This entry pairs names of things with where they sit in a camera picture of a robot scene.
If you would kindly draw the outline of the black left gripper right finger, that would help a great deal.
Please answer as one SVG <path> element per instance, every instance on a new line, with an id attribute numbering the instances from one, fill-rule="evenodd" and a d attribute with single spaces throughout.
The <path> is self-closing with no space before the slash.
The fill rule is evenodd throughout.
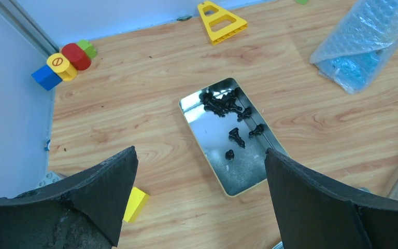
<path id="1" fill-rule="evenodd" d="M 265 169 L 284 248 L 398 248 L 398 200 L 346 185 L 274 148 Z"/>

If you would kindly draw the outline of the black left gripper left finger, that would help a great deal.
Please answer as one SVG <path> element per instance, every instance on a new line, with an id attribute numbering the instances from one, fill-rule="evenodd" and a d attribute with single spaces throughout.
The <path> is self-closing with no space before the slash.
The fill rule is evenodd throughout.
<path id="1" fill-rule="evenodd" d="M 131 146 L 56 183 L 0 198 L 0 248 L 112 248 L 135 181 Z"/>

